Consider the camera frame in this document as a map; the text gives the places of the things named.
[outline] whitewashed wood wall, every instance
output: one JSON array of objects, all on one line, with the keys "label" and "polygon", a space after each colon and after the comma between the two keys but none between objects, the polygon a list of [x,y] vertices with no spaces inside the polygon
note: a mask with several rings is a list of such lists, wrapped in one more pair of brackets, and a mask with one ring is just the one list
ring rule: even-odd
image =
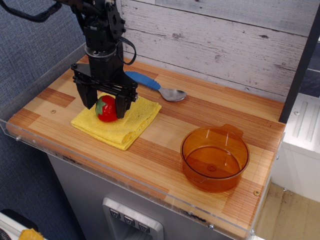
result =
[{"label": "whitewashed wood wall", "polygon": [[[137,60],[284,102],[320,0],[117,0]],[[133,50],[125,49],[126,57]]]}]

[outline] button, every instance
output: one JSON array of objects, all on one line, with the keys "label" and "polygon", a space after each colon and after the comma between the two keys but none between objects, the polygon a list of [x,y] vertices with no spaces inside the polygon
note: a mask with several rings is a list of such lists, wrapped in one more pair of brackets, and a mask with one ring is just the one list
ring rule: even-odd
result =
[{"label": "button", "polygon": [[139,222],[139,229],[145,233],[148,233],[148,234],[150,233],[150,228],[146,225],[141,224],[140,222]]},{"label": "button", "polygon": [[117,212],[116,210],[113,210],[110,208],[110,213],[112,216],[114,216],[116,219],[120,219],[120,213]]},{"label": "button", "polygon": [[135,225],[135,220],[133,220],[132,218],[127,217],[127,216],[124,216],[123,218],[124,218],[124,221],[125,221],[127,224],[129,224],[129,225],[131,225],[131,226],[134,226],[134,225]]}]

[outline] metal spoon head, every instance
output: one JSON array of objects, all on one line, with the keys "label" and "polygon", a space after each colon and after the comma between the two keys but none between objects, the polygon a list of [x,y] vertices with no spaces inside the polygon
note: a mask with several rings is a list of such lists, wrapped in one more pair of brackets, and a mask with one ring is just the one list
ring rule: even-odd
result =
[{"label": "metal spoon head", "polygon": [[169,102],[181,101],[187,96],[185,91],[172,88],[161,87],[158,91],[161,93],[162,97]]}]

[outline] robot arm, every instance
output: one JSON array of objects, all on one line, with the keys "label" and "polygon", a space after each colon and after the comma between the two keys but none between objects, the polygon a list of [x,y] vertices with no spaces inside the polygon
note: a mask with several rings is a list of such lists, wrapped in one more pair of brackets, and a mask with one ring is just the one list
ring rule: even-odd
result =
[{"label": "robot arm", "polygon": [[[114,95],[117,117],[123,118],[130,109],[131,102],[138,98],[138,84],[128,77],[124,64],[132,64],[136,59],[133,43],[122,37],[126,31],[125,21],[120,17],[115,0],[54,0],[56,3],[46,12],[30,16],[7,7],[3,0],[0,5],[9,13],[33,22],[44,22],[58,11],[61,4],[70,6],[76,15],[85,36],[85,52],[89,64],[73,64],[73,81],[83,104],[90,109],[98,100],[97,90]],[[134,57],[124,62],[123,43],[134,49]]]}]

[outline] orange plastic pot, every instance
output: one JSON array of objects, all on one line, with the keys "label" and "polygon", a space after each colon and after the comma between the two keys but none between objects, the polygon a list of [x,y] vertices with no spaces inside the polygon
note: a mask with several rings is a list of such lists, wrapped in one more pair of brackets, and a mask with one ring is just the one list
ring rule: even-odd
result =
[{"label": "orange plastic pot", "polygon": [[235,126],[201,127],[181,144],[182,168],[199,189],[220,193],[235,187],[250,160],[243,132]]}]

